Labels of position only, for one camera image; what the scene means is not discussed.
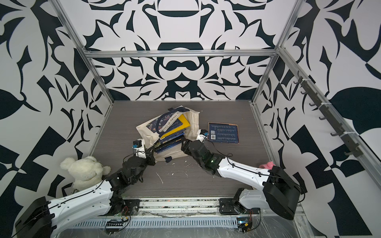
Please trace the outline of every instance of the blue book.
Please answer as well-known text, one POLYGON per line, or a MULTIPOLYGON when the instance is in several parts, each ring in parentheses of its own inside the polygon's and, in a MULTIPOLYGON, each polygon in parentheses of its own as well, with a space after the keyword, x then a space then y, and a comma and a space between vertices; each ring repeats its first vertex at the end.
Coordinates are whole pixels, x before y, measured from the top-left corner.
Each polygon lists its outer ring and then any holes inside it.
POLYGON ((165 142, 170 141, 171 139, 174 139, 176 137, 181 136, 182 134, 184 134, 185 130, 186 130, 186 128, 184 128, 184 129, 182 129, 182 130, 180 130, 178 132, 175 132, 172 135, 166 136, 163 139, 159 139, 159 142, 161 144, 164 144, 165 142))
POLYGON ((178 142, 176 142, 176 143, 171 144, 170 146, 167 146, 167 147, 162 148, 162 149, 160 149, 160 150, 156 150, 155 152, 156 152, 156 153, 163 152, 164 150, 168 150, 168 149, 170 149, 170 148, 172 148, 172 147, 174 147, 175 145, 178 145, 178 144, 181 144, 181 140, 178 141, 178 142))
POLYGON ((177 144, 180 144, 183 138, 184 138, 184 136, 180 136, 178 138, 172 139, 172 140, 168 141, 167 143, 162 144, 159 147, 155 148, 155 152, 160 153, 160 152, 167 150, 167 149, 169 149, 169 148, 171 148, 177 144))

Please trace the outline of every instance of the bag handle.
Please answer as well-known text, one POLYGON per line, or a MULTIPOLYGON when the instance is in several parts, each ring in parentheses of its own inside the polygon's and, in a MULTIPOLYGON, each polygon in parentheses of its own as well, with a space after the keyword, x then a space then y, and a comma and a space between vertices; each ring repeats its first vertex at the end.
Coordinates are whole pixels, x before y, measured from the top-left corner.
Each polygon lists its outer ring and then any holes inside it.
POLYGON ((175 113, 175 112, 189 112, 189 109, 186 109, 185 107, 178 107, 178 108, 175 108, 169 112, 166 112, 164 113, 163 115, 161 115, 157 122, 156 122, 156 132, 159 134, 159 138, 162 137, 166 132, 165 131, 162 131, 162 132, 159 132, 159 124, 160 124, 160 120, 167 116, 168 114, 171 114, 171 113, 175 113))

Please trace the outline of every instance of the stack of books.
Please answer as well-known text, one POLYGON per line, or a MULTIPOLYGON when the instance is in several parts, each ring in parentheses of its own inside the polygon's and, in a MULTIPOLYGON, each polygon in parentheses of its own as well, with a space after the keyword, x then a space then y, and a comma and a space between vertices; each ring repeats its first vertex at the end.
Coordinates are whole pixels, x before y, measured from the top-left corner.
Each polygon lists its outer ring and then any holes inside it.
MULTIPOLYGON (((168 115, 161 119, 159 123, 159 130, 162 125, 165 125, 171 116, 172 115, 168 115)), ((156 132, 156 123, 157 119, 148 124, 147 128, 152 132, 156 132)), ((180 144, 184 138, 185 130, 189 126, 190 124, 184 115, 179 116, 179 118, 167 129, 166 133, 154 144, 155 152, 160 153, 174 147, 175 145, 180 144)))

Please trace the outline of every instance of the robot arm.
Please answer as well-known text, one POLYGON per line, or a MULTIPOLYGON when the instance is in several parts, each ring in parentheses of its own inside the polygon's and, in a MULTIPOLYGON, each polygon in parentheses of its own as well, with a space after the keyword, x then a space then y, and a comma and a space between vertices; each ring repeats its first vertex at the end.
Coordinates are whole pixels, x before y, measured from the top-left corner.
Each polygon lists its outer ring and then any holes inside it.
POLYGON ((257 189, 238 189, 233 199, 237 211, 243 213, 251 208, 271 208, 279 216, 293 220, 301 190, 282 168, 255 168, 225 155, 211 153, 203 144, 205 135, 206 130, 201 130, 197 140, 185 140, 181 150, 192 156, 210 175, 235 179, 257 189))
POLYGON ((143 139, 134 141, 134 156, 102 182, 72 195, 46 201, 36 199, 15 223, 22 238, 48 238, 94 216, 114 215, 125 206, 121 194, 142 180, 148 165, 155 165, 153 147, 145 149, 143 139))

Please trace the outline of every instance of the pink object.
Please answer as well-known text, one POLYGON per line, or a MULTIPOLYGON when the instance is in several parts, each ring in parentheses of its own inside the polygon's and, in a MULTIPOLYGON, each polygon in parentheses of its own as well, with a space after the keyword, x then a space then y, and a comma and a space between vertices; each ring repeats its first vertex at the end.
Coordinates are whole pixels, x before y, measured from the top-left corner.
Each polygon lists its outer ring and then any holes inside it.
POLYGON ((260 165, 259 168, 261 168, 261 169, 272 169, 273 166, 274 166, 274 163, 272 161, 270 161, 267 164, 260 165))

